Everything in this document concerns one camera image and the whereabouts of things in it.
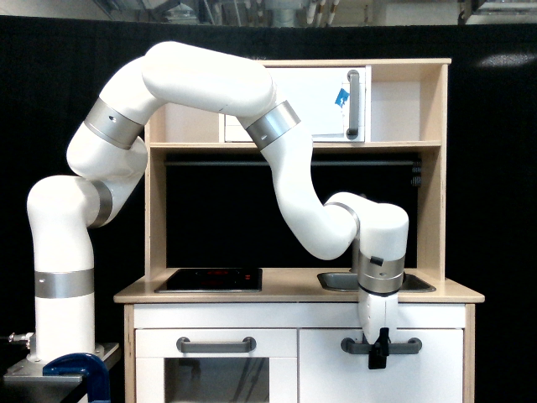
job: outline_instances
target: metal sink basin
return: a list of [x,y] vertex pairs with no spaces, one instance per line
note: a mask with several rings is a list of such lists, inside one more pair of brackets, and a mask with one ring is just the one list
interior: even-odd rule
[[[317,275],[317,279],[319,279],[322,288],[325,290],[358,291],[358,277],[354,273],[320,273]],[[435,291],[436,288],[415,275],[408,275],[405,273],[403,285],[400,290],[404,292],[432,292]]]

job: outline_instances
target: white cabinet door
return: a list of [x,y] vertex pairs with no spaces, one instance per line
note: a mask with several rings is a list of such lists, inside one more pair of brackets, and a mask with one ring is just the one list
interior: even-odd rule
[[296,356],[296,329],[138,329],[137,403],[296,403]]
[[462,402],[461,329],[404,329],[397,340],[419,338],[417,355],[392,355],[386,369],[368,369],[367,355],[341,349],[344,338],[362,331],[300,330],[299,386],[303,403]]

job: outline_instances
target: blue clamp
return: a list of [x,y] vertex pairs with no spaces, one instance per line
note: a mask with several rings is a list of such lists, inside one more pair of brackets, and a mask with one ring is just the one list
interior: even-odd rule
[[67,354],[43,367],[43,376],[67,374],[80,374],[86,377],[89,403],[111,403],[108,369],[96,355]]

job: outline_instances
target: black induction hob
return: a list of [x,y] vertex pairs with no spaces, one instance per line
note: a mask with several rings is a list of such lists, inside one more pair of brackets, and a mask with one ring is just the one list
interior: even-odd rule
[[178,269],[154,292],[258,292],[259,268]]

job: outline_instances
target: gray handle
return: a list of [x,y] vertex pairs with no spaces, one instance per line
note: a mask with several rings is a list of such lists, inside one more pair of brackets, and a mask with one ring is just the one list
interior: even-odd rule
[[358,130],[360,128],[360,74],[356,70],[350,70],[347,73],[347,78],[351,83],[347,138],[353,140],[358,137]]
[[182,353],[249,353],[257,346],[255,338],[244,338],[241,342],[191,342],[188,338],[177,340],[177,349]]
[[[422,343],[418,338],[411,338],[407,343],[390,343],[389,355],[417,354],[421,347]],[[369,354],[372,348],[372,344],[356,343],[351,338],[344,338],[341,341],[341,349],[349,354]]]

